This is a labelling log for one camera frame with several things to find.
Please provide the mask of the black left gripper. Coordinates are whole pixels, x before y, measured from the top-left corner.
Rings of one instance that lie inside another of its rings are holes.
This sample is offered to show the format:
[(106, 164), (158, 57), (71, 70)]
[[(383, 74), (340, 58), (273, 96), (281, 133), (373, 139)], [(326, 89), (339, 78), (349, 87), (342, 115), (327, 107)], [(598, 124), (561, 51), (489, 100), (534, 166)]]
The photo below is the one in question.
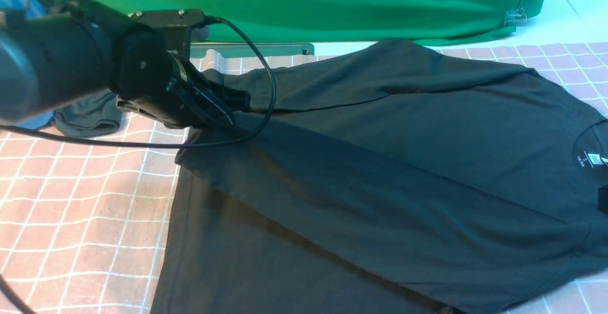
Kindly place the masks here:
[(115, 47), (119, 103), (171, 129), (235, 125), (232, 111), (251, 111), (251, 95), (210, 82), (189, 59), (167, 50), (153, 29), (129, 29)]

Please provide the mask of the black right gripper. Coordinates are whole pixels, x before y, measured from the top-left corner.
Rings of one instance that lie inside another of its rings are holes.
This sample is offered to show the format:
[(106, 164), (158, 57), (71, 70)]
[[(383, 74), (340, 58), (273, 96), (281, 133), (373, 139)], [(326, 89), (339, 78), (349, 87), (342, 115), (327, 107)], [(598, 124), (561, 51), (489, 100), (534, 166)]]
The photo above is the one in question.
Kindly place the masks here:
[(598, 210), (602, 214), (608, 214), (608, 186), (602, 186), (598, 189)]

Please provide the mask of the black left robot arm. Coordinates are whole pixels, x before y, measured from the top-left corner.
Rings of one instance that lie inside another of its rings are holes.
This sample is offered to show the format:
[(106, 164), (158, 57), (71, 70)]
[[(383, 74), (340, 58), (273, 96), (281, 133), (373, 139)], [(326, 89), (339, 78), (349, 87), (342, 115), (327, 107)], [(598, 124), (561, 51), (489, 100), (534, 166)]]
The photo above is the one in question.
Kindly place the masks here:
[(4, 10), (1, 124), (109, 91), (121, 110), (169, 128), (232, 126), (234, 112), (250, 110), (250, 94), (209, 80), (189, 61), (192, 31), (216, 23), (201, 10), (126, 15), (94, 0), (30, 19)]

